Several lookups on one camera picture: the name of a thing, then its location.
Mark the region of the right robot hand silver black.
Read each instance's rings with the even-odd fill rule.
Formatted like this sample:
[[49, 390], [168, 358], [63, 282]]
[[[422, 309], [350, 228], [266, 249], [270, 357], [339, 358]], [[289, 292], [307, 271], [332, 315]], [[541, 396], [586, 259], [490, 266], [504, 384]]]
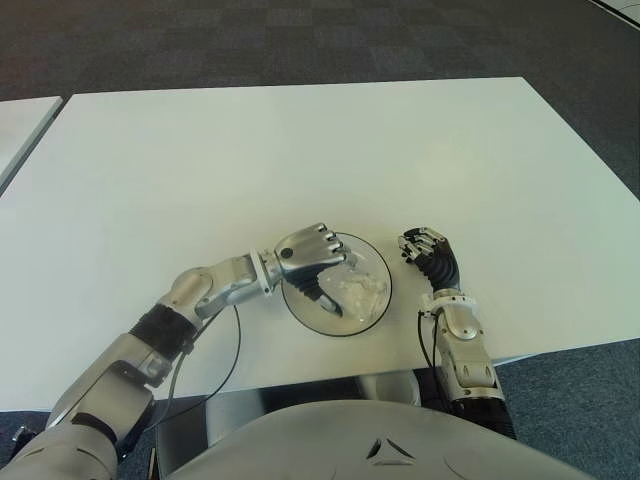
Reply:
[[398, 247], [406, 263], [413, 264], [429, 280], [434, 292], [460, 289], [460, 272], [449, 241], [428, 227], [405, 231]]

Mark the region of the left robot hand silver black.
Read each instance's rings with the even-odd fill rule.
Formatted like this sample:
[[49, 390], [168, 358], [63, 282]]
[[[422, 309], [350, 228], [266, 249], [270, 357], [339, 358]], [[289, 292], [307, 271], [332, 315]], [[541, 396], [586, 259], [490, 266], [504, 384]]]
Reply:
[[313, 224], [281, 239], [274, 253], [281, 277], [306, 298], [329, 313], [341, 317], [341, 306], [320, 286], [319, 275], [343, 264], [347, 249], [325, 223]]

